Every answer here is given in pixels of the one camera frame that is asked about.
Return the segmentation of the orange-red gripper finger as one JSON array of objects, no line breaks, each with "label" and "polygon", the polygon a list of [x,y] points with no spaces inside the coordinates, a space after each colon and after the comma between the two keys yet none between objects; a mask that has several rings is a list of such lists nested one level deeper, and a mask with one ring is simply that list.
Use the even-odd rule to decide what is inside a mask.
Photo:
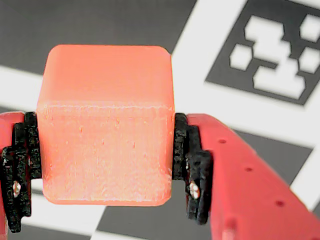
[{"label": "orange-red gripper finger", "polygon": [[175,115],[172,179],[186,215],[214,240],[317,240],[320,221],[233,130],[207,114]]},{"label": "orange-red gripper finger", "polygon": [[19,233],[30,217],[31,181],[42,177],[40,140],[35,112],[0,115],[0,231]]}]

